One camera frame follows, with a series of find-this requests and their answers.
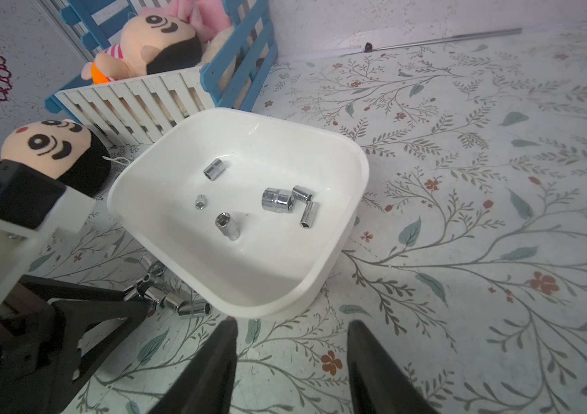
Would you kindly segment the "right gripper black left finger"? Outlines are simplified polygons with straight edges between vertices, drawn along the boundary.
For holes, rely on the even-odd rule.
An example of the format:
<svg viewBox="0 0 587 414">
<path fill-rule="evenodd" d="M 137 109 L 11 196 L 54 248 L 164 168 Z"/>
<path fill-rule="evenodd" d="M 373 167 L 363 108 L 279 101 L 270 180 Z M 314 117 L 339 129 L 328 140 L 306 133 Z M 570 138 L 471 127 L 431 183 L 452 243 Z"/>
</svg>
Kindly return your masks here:
<svg viewBox="0 0 587 414">
<path fill-rule="evenodd" d="M 237 322 L 218 324 L 152 413 L 228 413 L 236 378 Z"/>
</svg>

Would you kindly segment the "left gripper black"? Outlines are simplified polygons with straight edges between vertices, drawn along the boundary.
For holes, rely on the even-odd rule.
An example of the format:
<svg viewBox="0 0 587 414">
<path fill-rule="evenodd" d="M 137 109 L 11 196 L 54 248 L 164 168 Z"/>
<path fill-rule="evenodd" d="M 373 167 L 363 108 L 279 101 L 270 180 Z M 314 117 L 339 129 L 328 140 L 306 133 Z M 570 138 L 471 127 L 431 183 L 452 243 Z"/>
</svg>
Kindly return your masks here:
<svg viewBox="0 0 587 414">
<path fill-rule="evenodd" d="M 0 305 L 0 413 L 60 413 L 110 354 L 146 319 L 151 305 L 117 290 L 22 276 Z M 119 326 L 85 354 L 96 326 Z"/>
</svg>

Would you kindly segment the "small chrome socket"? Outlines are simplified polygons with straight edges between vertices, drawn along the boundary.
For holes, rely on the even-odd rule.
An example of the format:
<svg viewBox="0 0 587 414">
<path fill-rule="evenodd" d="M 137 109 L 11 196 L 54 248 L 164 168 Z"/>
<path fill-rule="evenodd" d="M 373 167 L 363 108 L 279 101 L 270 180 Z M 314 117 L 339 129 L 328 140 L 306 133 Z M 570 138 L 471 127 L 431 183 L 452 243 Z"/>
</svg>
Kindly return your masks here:
<svg viewBox="0 0 587 414">
<path fill-rule="evenodd" d="M 194 207 L 197 210 L 203 210 L 207 207 L 208 205 L 208 200 L 207 197 L 203 194 L 200 194 L 196 197 L 195 203 L 194 203 Z"/>
</svg>

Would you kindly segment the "large chrome socket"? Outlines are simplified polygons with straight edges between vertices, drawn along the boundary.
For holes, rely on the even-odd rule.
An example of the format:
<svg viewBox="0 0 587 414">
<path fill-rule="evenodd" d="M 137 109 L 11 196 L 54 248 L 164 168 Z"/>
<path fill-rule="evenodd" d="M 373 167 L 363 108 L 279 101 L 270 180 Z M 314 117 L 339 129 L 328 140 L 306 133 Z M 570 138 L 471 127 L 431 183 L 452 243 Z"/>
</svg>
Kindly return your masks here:
<svg viewBox="0 0 587 414">
<path fill-rule="evenodd" d="M 262 193 L 262 209 L 278 214 L 291 213 L 295 204 L 293 193 L 288 190 L 268 187 Z"/>
</svg>

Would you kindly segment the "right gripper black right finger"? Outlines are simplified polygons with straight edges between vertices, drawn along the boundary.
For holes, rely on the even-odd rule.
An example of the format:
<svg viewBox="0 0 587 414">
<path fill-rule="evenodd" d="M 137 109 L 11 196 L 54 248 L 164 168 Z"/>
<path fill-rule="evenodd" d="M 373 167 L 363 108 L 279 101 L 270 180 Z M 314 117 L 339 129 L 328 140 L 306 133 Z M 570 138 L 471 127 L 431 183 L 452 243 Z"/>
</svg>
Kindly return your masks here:
<svg viewBox="0 0 587 414">
<path fill-rule="evenodd" d="M 359 320 L 348 328 L 347 366 L 355 413 L 437 412 Z"/>
</svg>

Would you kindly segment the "white plastic storage box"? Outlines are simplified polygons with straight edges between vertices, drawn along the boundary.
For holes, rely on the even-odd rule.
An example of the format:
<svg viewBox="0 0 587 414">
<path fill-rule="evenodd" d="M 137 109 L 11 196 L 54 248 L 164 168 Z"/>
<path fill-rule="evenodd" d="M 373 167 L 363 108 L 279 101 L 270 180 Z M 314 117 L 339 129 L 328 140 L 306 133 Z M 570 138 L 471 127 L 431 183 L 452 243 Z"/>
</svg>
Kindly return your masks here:
<svg viewBox="0 0 587 414">
<path fill-rule="evenodd" d="M 214 181 L 204 169 L 219 158 Z M 107 208 L 136 241 L 218 311 L 280 320 L 309 308 L 334 267 L 369 182 L 362 149 L 338 133 L 254 113 L 215 108 L 188 117 L 145 150 L 110 188 Z M 313 192 L 319 212 L 300 226 L 262 209 L 268 187 Z M 203 194 L 208 205 L 194 207 Z M 241 236 L 215 219 L 229 212 Z"/>
</svg>

